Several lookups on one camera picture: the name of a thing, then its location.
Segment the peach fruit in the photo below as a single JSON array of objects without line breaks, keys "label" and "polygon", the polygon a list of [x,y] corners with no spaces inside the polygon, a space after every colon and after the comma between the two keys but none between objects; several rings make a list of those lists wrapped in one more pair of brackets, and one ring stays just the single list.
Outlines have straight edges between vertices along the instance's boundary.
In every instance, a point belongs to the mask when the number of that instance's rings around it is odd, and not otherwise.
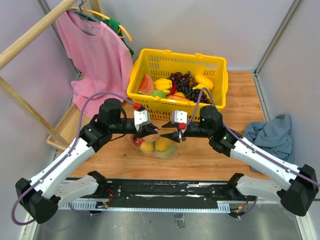
[{"label": "peach fruit", "polygon": [[154,151],[154,144],[144,141],[140,145],[140,151],[143,153],[152,153]]},{"label": "peach fruit", "polygon": [[153,143],[160,137],[159,134],[151,134],[142,138],[144,142]]}]

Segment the green cabbage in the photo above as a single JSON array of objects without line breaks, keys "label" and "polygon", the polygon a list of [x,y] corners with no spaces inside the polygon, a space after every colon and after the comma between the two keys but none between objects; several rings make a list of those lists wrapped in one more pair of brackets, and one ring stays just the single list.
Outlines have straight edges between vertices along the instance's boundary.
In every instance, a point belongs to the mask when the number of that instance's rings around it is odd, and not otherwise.
[{"label": "green cabbage", "polygon": [[174,154],[176,148],[175,146],[172,144],[170,145],[167,150],[163,151],[163,152],[160,152],[160,157],[165,159],[165,158],[169,158],[171,155]]}]

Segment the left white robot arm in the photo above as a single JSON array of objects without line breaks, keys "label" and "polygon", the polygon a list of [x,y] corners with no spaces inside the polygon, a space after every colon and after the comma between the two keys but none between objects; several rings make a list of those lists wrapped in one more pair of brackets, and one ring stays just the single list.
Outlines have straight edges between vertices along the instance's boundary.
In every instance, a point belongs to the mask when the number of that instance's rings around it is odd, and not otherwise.
[{"label": "left white robot arm", "polygon": [[133,103],[132,107],[133,117],[128,118],[120,100],[106,99],[90,122],[78,127],[75,139],[58,158],[30,180],[19,179],[15,184],[17,201],[11,210],[12,221],[22,224],[15,218],[18,205],[28,212],[33,222],[43,224],[59,207],[77,198],[103,197],[107,193],[106,179],[98,172],[91,172],[66,186],[61,183],[82,162],[111,142],[114,134],[143,138],[158,133],[158,128],[151,123],[150,113],[139,103]]}]

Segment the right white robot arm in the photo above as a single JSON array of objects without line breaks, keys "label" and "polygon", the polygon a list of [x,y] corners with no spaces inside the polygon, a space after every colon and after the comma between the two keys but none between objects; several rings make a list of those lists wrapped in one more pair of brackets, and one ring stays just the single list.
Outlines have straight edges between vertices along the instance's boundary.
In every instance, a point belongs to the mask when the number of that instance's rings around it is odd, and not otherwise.
[{"label": "right white robot arm", "polygon": [[307,164],[299,167],[257,147],[228,128],[223,123],[222,114],[212,105],[202,107],[199,116],[199,122],[192,122],[185,111],[175,110],[171,121],[164,124],[163,128],[176,130],[162,137],[177,143],[189,137],[207,138],[216,152],[242,161],[269,177],[269,180],[263,180],[235,173],[226,188],[230,199],[255,196],[280,203],[296,216],[304,217],[307,214],[320,187],[313,167]]}]

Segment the red bell pepper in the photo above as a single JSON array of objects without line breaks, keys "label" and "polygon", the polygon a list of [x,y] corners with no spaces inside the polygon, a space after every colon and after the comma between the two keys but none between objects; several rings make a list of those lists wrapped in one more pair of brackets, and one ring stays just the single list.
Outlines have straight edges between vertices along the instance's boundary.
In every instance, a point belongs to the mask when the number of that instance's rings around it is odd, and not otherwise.
[{"label": "red bell pepper", "polygon": [[141,147],[141,144],[143,143],[142,138],[132,139],[131,141],[132,141],[133,145],[138,149]]}]

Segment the yellow lemon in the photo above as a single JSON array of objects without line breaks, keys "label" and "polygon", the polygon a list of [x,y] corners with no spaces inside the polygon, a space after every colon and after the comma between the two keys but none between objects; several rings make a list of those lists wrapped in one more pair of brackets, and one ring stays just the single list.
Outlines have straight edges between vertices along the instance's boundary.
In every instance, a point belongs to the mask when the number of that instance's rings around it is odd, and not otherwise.
[{"label": "yellow lemon", "polygon": [[172,141],[170,139],[159,137],[155,141],[155,150],[158,152],[164,152],[168,149],[168,147],[172,144]]}]

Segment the clear zip top bag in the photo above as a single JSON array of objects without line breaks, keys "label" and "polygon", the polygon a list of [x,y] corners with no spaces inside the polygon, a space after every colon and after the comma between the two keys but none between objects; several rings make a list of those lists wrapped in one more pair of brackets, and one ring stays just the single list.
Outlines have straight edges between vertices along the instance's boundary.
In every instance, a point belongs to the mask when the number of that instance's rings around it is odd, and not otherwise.
[{"label": "clear zip top bag", "polygon": [[178,156],[176,144],[159,133],[142,138],[134,138],[133,134],[128,137],[131,145],[142,155],[159,159],[174,159]]}]

